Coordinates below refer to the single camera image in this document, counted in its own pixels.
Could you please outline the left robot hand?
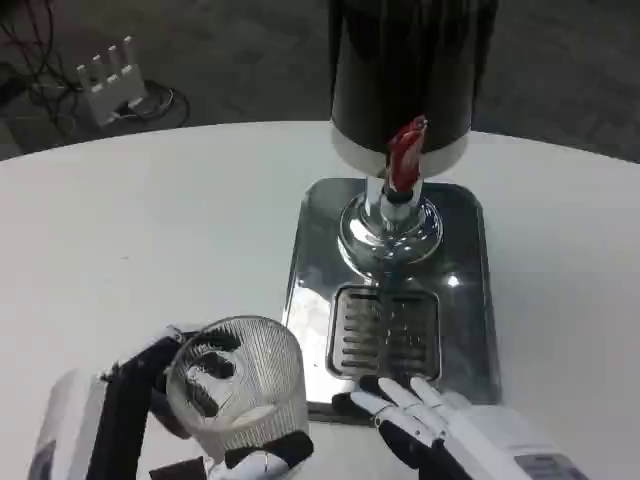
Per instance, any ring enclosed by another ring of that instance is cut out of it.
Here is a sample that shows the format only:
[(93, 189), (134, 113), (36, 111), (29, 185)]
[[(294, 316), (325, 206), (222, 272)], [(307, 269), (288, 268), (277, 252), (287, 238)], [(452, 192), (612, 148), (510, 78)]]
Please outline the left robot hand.
[[(69, 371), (54, 384), (27, 473), (30, 479), (134, 479), (147, 419), (187, 437), (170, 409), (164, 374), (191, 328), (167, 327), (130, 358), (98, 375)], [(151, 470), (150, 479), (286, 479), (314, 452), (303, 431), (258, 447), (241, 447), (221, 461), (203, 456)]]

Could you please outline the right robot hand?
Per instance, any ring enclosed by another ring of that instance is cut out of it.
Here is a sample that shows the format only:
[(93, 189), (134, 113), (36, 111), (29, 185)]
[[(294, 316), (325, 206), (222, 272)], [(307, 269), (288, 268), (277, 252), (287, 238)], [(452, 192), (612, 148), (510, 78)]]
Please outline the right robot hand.
[(393, 454), (421, 479), (585, 479), (587, 475), (522, 415), (473, 404), (426, 379), (364, 376), (346, 395)]

